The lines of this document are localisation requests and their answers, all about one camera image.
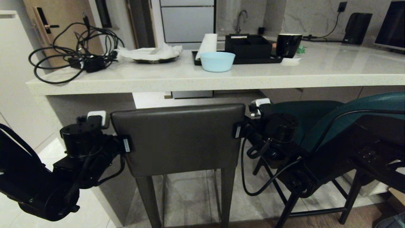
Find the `white tissue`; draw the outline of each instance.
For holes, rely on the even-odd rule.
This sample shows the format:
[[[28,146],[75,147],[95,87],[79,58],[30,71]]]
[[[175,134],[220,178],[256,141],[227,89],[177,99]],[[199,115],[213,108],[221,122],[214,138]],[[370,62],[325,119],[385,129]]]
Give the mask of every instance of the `white tissue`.
[[[216,52],[217,51],[217,39],[218,35],[215,33],[205,34],[202,40],[200,49],[197,52],[196,60],[200,58],[200,54],[205,52]]]
[[[128,50],[124,47],[118,47],[115,51],[118,52],[119,56],[126,58],[131,58],[135,60],[151,60],[156,61],[160,59],[169,59],[178,57],[182,51],[183,46],[174,46],[171,47],[167,44],[163,44],[161,48],[139,48],[136,50]]]

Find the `wall outlet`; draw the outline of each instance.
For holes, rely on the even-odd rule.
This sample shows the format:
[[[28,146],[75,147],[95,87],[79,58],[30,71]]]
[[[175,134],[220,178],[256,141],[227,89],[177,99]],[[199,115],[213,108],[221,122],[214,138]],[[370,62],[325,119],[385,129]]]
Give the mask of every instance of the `wall outlet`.
[[[338,12],[344,12],[345,9],[346,9],[346,5],[347,5],[347,2],[341,2],[341,3],[339,3],[339,8],[337,8],[337,11],[338,11]]]

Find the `black mug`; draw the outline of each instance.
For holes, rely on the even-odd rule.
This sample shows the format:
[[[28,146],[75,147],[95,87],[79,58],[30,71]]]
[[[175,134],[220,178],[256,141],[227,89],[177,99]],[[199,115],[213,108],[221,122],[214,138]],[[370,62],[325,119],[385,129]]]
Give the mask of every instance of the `black mug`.
[[[301,34],[279,34],[277,37],[276,54],[283,58],[293,58],[300,46]]]

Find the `countertop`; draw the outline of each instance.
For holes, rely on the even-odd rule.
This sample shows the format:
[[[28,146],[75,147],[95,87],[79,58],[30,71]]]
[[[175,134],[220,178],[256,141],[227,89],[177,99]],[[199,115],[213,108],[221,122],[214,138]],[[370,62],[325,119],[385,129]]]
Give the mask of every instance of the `countertop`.
[[[234,90],[263,88],[304,88],[330,86],[405,85],[405,55],[341,43],[302,41],[306,53],[299,65],[233,65],[222,73],[207,72],[194,66],[192,53],[164,64],[139,64],[120,60],[94,73],[83,72],[63,85],[46,84],[38,79],[26,84],[34,96],[155,92],[184,90]],[[60,81],[78,70],[64,68],[44,76]]]

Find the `monitor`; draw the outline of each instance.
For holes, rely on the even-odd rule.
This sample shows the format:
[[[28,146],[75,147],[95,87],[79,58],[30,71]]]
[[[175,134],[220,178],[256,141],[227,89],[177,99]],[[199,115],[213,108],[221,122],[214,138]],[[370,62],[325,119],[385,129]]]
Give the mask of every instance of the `monitor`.
[[[375,40],[382,47],[405,51],[405,0],[392,1]]]

